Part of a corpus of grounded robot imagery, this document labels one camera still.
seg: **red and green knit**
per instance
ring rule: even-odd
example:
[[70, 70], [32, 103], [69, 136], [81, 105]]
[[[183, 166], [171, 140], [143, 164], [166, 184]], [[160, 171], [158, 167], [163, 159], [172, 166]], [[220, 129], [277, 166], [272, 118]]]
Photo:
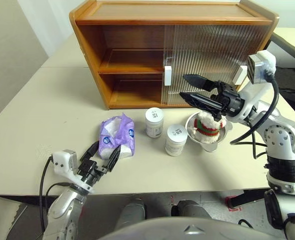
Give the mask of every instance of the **red and green knit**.
[[220, 131], [220, 129], [209, 128], [204, 126], [204, 124], [199, 119], [194, 120], [194, 127], [196, 128], [198, 132], [209, 137], [217, 136]]

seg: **wooden cabinet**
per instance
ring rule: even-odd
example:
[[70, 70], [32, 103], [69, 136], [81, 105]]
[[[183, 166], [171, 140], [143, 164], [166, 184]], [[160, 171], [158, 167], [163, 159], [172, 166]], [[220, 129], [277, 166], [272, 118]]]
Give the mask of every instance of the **wooden cabinet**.
[[[198, 90], [182, 74], [231, 84], [279, 19], [249, 0], [88, 0], [69, 17], [108, 109], [187, 107], [179, 91]], [[164, 66], [172, 67], [171, 85]]]

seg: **white plastic jar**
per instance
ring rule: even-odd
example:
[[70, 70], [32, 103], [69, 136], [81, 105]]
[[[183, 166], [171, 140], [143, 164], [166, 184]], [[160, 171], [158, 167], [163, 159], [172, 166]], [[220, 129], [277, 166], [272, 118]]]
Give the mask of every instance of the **white plastic jar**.
[[145, 112], [145, 131], [150, 138], [158, 138], [163, 130], [163, 111], [152, 107]]
[[165, 151], [171, 156], [178, 156], [182, 153], [188, 138], [188, 131], [180, 124], [173, 124], [167, 129]]

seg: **metal bowl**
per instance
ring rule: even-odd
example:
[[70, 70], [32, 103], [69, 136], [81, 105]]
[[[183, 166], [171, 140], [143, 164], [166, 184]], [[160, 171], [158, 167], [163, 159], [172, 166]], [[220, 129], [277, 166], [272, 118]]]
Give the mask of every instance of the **metal bowl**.
[[200, 111], [193, 113], [191, 116], [189, 116], [189, 118], [187, 119], [186, 123], [185, 123], [185, 128], [187, 130], [187, 134], [189, 136], [189, 138], [193, 141], [196, 142], [198, 144], [200, 144], [202, 146], [202, 148], [204, 148], [205, 151], [209, 152], [209, 153], [213, 153], [215, 152], [215, 150], [218, 148], [218, 144], [220, 142], [223, 141], [223, 139], [226, 137], [227, 133], [229, 131], [232, 130], [232, 123], [230, 123], [228, 120], [226, 120], [226, 125], [225, 127], [222, 127], [219, 130], [219, 136], [218, 136], [218, 140], [214, 143], [203, 143], [200, 142], [198, 140], [196, 140], [192, 135], [191, 135], [191, 130], [189, 129], [189, 127], [194, 126], [194, 120], [196, 119], [196, 116], [199, 114]]

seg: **cabinet top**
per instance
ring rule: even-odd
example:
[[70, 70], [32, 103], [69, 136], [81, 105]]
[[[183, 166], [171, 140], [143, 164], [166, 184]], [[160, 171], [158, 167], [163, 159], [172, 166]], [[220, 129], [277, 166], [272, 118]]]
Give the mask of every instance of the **cabinet top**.
[[78, 25], [270, 25], [274, 19], [261, 10], [262, 7], [249, 0], [240, 3], [88, 0], [72, 11], [70, 17]]

